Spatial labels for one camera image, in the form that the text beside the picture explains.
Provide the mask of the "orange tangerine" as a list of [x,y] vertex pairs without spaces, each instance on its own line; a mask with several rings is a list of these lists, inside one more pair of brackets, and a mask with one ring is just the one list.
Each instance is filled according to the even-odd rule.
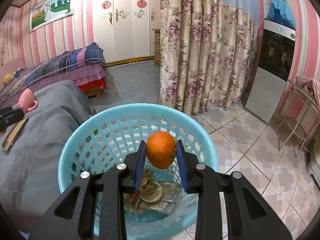
[[175,160],[176,141],[167,132],[153,133],[146,142],[146,156],[156,168],[167,169]]

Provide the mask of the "white round soap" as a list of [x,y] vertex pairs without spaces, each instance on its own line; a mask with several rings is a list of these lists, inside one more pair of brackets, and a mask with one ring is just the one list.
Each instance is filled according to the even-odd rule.
[[140,198],[147,203],[156,203],[163,196],[163,190],[159,183],[152,181],[139,189]]

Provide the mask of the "patterned snack bag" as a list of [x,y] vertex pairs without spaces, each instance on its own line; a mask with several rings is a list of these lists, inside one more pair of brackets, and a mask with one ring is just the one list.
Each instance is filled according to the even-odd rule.
[[139,190],[134,194],[124,194],[124,208],[135,215],[142,215],[149,211],[155,211],[164,215],[170,215],[180,202],[182,187],[176,183],[155,181],[161,185],[163,190],[162,198],[156,203],[147,203],[139,196]]

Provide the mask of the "pink pig mug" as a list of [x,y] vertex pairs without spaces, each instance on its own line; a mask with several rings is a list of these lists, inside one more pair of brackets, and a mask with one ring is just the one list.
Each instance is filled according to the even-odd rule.
[[21,94],[18,100],[18,106],[24,114],[31,112],[38,107],[38,101],[36,100],[35,95],[29,88],[25,89]]

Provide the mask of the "tan phone case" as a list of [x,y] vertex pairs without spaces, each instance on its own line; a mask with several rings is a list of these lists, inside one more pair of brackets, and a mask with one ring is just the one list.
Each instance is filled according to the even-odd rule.
[[29,118],[23,118],[23,120],[19,121],[18,123],[14,124],[14,126],[9,131],[8,135],[5,137],[2,143],[2,150],[8,154],[12,149],[14,143],[16,142],[17,138],[20,136],[22,130],[26,126]]

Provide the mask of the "yellow duck plush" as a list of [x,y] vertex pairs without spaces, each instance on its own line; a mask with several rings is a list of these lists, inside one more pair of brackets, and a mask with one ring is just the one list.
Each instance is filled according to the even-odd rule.
[[3,83],[4,85],[8,85],[9,83],[11,83],[11,81],[14,79],[14,76],[10,73],[5,74],[5,76],[3,77]]

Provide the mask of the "turquoise plastic laundry basket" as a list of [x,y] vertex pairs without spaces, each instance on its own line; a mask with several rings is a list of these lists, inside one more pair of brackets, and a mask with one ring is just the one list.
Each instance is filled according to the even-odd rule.
[[[163,131],[183,143],[185,151],[199,162],[219,170],[214,144],[207,131],[190,116],[175,109],[150,103],[132,103],[113,107],[88,119],[67,140],[58,165],[61,192],[80,175],[106,172],[136,152],[140,142]],[[125,212],[128,239],[169,239],[195,224],[198,197],[180,195],[169,215],[145,211],[140,215]]]

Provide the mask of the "pink bed with plaid quilt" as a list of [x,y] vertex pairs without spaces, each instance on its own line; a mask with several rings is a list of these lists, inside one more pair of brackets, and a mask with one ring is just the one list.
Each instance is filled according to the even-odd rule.
[[64,80],[71,80],[78,86],[101,80],[105,77],[104,67],[104,51],[95,42],[66,51],[38,66],[17,71],[13,80],[1,90],[1,105],[14,105],[26,88],[35,92]]

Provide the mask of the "wooden desk with drawers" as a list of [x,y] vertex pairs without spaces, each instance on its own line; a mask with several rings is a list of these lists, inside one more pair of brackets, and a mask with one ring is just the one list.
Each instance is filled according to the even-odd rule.
[[161,66],[161,39],[160,39],[160,34],[161,30],[160,29],[153,29],[154,31],[154,62],[155,65],[160,67]]

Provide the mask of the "framed wedding photo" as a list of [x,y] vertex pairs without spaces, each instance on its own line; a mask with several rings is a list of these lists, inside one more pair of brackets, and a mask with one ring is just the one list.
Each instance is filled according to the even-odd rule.
[[46,0],[30,10],[29,33],[73,14],[72,0]]

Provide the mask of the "floral beige curtain right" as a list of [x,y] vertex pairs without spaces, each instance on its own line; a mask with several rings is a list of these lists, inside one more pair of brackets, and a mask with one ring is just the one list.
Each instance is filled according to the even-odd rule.
[[258,0],[160,0],[162,105],[185,114],[229,107],[257,61]]

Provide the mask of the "white black water dispenser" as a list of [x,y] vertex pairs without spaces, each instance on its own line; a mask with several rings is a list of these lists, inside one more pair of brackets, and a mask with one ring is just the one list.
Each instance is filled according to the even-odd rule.
[[245,109],[268,124],[289,79],[296,31],[264,19],[263,40],[257,71]]

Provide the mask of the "pink clothes on rack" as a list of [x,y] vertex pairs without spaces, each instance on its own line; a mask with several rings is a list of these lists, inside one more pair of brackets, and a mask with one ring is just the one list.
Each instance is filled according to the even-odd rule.
[[320,83],[314,77],[309,77],[305,75],[296,76],[296,84],[299,87],[307,88],[310,94],[313,94],[317,104],[319,105],[320,97]]

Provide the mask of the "white wardrobe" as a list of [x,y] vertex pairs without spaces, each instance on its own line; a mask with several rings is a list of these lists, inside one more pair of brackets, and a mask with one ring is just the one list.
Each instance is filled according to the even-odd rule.
[[107,63],[152,58],[159,25],[160,0],[93,0],[94,41]]

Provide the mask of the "blue cloth on dispenser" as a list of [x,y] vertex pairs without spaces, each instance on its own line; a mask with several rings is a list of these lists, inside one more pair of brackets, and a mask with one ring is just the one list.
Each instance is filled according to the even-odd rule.
[[289,28],[296,29],[296,21],[289,4],[283,0],[272,0],[267,18],[281,23]]

